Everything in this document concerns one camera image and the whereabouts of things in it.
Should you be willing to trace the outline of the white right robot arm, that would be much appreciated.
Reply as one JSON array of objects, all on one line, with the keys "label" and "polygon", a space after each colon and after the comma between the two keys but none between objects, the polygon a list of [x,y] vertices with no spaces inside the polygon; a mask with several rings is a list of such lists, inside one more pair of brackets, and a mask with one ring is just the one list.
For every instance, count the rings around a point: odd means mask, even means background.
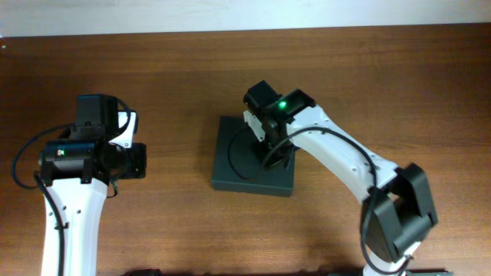
[{"label": "white right robot arm", "polygon": [[438,223],[424,170],[415,163],[401,167],[363,146],[302,90],[282,96],[262,80],[243,102],[261,167],[288,164],[296,150],[316,158],[361,204],[362,273],[407,275],[415,251]]}]

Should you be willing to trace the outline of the black storage box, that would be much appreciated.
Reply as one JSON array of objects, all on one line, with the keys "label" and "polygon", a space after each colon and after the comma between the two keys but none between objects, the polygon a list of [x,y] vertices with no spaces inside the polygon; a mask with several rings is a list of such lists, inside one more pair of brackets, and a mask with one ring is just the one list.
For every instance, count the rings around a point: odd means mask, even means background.
[{"label": "black storage box", "polygon": [[290,167],[261,169],[252,151],[258,141],[238,117],[221,117],[213,162],[212,187],[227,192],[244,192],[289,197],[294,191],[295,154]]}]

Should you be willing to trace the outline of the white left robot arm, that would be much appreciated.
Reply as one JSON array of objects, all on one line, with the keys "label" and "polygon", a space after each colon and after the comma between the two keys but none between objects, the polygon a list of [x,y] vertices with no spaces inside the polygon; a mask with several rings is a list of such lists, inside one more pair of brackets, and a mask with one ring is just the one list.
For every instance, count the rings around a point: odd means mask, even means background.
[{"label": "white left robot arm", "polygon": [[43,275],[95,275],[102,208],[117,183],[146,175],[147,147],[133,140],[137,112],[121,99],[77,97],[76,120],[46,143],[34,177],[45,201]]}]

